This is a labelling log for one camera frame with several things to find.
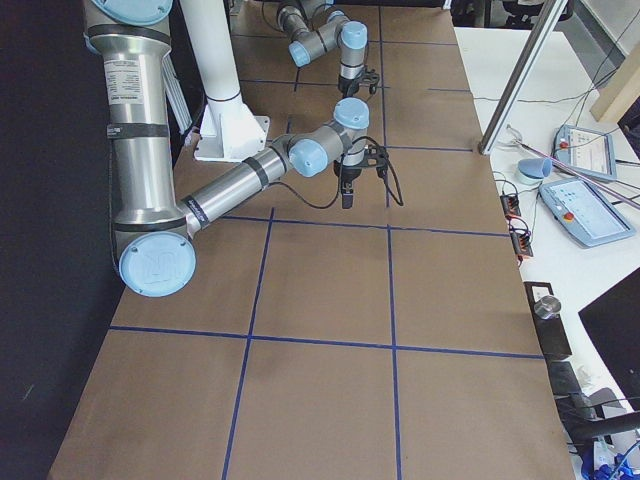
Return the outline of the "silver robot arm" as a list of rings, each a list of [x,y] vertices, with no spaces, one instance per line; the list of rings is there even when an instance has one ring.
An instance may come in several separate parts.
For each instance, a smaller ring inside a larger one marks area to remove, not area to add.
[[[367,26],[336,9],[333,1],[281,1],[276,25],[289,38],[288,51],[298,68],[340,50],[338,89],[344,98],[367,82]]]
[[[169,1],[87,1],[85,41],[103,59],[110,122],[107,137],[121,204],[111,219],[113,257],[124,283],[147,297],[183,288],[196,269],[193,236],[289,171],[314,176],[330,165],[360,164],[368,105],[355,95],[364,72],[366,26],[327,1],[285,1],[279,28],[297,66],[339,49],[342,99],[332,118],[310,133],[268,140],[269,121],[244,103],[220,1],[184,1],[181,10],[205,97],[201,129],[206,159],[232,167],[200,190],[174,190],[167,93]]]

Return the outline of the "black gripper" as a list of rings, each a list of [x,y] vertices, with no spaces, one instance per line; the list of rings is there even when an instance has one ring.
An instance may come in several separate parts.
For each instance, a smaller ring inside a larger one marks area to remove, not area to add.
[[[343,76],[338,77],[338,89],[343,98],[353,97],[360,89],[360,77],[346,78]]]
[[[352,184],[361,175],[362,169],[356,166],[344,166],[341,162],[334,162],[333,171],[338,178],[338,189],[341,193],[341,208],[352,208]]]

